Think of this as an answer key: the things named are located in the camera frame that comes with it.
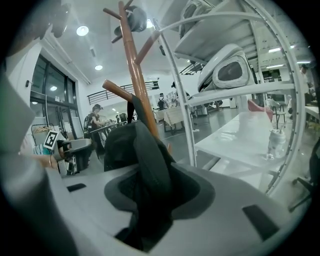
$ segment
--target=table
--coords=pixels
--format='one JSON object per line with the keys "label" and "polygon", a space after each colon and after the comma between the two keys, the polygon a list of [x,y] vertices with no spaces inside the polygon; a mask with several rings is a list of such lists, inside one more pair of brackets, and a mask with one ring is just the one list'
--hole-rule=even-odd
{"label": "table", "polygon": [[319,108],[317,106],[305,106],[305,112],[320,120]]}
{"label": "table", "polygon": [[272,161],[266,159],[272,129],[267,113],[241,112],[195,144],[195,149],[228,162],[216,164],[211,171],[237,178],[246,177],[248,183],[258,188],[263,173],[277,171],[285,161],[284,158]]}

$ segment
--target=railing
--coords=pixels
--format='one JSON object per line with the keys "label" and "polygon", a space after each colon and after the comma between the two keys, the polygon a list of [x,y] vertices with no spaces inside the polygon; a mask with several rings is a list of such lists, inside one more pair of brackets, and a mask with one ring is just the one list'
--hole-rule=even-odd
{"label": "railing", "polygon": [[190,64],[180,72],[180,75],[194,75],[198,71],[201,71],[204,68],[204,66],[205,65],[201,63]]}
{"label": "railing", "polygon": [[[125,89],[127,92],[131,94],[135,94],[134,86],[132,84],[122,85],[120,87]],[[159,89],[158,81],[145,82],[145,88],[147,91],[158,90]],[[108,90],[102,90],[102,91],[90,94],[87,97],[89,99],[89,104],[92,105],[92,104],[96,104],[98,102],[109,100],[118,96]]]}

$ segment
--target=pink chair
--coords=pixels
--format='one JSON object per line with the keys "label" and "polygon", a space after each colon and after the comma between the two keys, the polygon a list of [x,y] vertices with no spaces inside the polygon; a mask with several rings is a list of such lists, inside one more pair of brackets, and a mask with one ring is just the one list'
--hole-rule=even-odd
{"label": "pink chair", "polygon": [[252,112],[264,112],[266,109],[266,114],[268,115],[270,122],[272,121],[272,116],[274,115],[274,112],[266,107],[258,106],[252,99],[248,99],[248,109]]}

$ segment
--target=mesh window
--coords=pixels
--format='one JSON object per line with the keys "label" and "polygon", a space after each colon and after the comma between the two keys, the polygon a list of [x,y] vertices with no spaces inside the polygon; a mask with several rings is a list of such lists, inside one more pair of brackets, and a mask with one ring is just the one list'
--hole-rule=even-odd
{"label": "mesh window", "polygon": [[222,67],[218,72],[218,79],[220,81],[231,81],[242,76],[242,69],[238,62],[232,62]]}

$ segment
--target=wooden coat rack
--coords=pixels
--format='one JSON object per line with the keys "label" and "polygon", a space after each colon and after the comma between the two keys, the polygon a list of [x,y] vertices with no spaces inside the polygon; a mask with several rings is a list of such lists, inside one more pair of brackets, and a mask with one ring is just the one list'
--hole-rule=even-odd
{"label": "wooden coat rack", "polygon": [[[132,32],[130,30],[126,13],[127,8],[131,5],[132,2],[133,0],[129,0],[128,3],[124,5],[124,2],[120,1],[118,4],[119,14],[107,8],[104,8],[103,11],[113,16],[114,18],[120,20],[121,35],[117,36],[111,42],[115,43],[119,41],[121,38],[123,38],[124,50],[129,67],[130,77],[133,84],[134,93],[142,102],[142,106],[146,115],[147,126],[150,132],[158,138],[159,135],[155,122],[155,117],[149,102],[149,97],[145,85],[145,80],[142,75],[140,63],[143,61],[148,51],[150,50],[154,42],[159,38],[161,33],[155,30],[152,33],[152,35],[148,38],[148,40],[145,42],[139,54],[137,54],[137,49],[132,36]],[[126,101],[132,101],[131,93],[127,92],[126,90],[122,89],[121,87],[109,80],[106,80],[103,83],[102,87],[114,93],[115,95],[118,95],[119,97],[125,99]]]}

